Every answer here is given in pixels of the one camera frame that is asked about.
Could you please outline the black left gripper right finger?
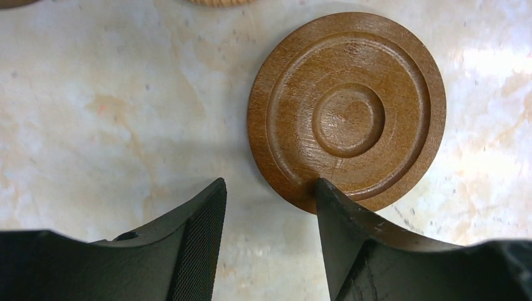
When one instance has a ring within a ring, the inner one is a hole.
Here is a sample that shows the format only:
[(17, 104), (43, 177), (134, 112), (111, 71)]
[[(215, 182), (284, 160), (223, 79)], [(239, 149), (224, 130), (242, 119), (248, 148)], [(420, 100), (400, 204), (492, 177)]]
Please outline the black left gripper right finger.
[(327, 179), (315, 196), (332, 300), (531, 299), (529, 240), (454, 245), (382, 218)]

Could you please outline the dark brown wooden coaster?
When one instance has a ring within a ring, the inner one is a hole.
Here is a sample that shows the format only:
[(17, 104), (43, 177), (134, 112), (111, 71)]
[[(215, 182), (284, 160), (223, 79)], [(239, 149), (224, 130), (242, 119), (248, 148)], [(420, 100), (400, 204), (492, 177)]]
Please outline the dark brown wooden coaster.
[(427, 47), (377, 14), (334, 13), (284, 38), (250, 91), (253, 158), (291, 205), (316, 212), (324, 178), (372, 210), (408, 193), (442, 141), (447, 102)]

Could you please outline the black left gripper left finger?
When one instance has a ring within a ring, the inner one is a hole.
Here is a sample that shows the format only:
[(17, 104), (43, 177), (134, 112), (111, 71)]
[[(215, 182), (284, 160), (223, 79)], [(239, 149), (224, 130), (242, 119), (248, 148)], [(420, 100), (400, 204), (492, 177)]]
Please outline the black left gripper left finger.
[(226, 211), (218, 178), (113, 240), (1, 233), (2, 300), (211, 300)]

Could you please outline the light tan wooden coaster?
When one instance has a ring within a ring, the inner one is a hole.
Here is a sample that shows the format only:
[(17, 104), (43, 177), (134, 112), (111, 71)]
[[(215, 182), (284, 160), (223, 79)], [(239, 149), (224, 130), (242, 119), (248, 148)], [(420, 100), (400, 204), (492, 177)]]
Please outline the light tan wooden coaster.
[(228, 8), (250, 4), (253, 0), (189, 0), (189, 2), (211, 8)]

